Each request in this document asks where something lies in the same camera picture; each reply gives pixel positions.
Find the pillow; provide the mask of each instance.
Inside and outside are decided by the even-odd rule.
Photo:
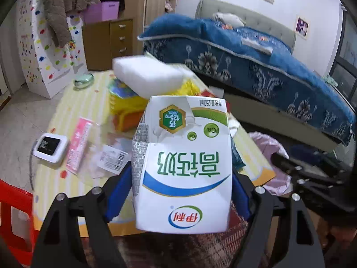
[[[213,14],[212,19],[214,21],[221,21],[224,24],[230,24],[234,28],[244,27],[244,21],[241,18],[239,18],[237,15],[231,13],[217,12]]]

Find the window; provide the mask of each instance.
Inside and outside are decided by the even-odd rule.
[[[357,108],[357,27],[346,11],[343,11],[340,45],[330,75],[338,83],[338,90]]]

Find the cable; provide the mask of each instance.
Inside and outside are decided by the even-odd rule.
[[[37,140],[33,143],[32,145],[32,148],[31,148],[31,152],[30,152],[30,158],[29,158],[29,178],[30,178],[30,185],[31,185],[31,188],[32,190],[34,191],[35,189],[33,188],[33,182],[32,182],[32,152],[33,152],[33,149],[35,147],[35,145],[37,144]]]

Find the white milk carton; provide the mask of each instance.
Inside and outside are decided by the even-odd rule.
[[[226,231],[232,195],[226,101],[151,97],[133,138],[132,181],[138,229]]]

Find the white electronic device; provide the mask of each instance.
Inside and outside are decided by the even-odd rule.
[[[33,148],[32,154],[51,163],[60,162],[68,146],[68,138],[62,135],[43,133]]]

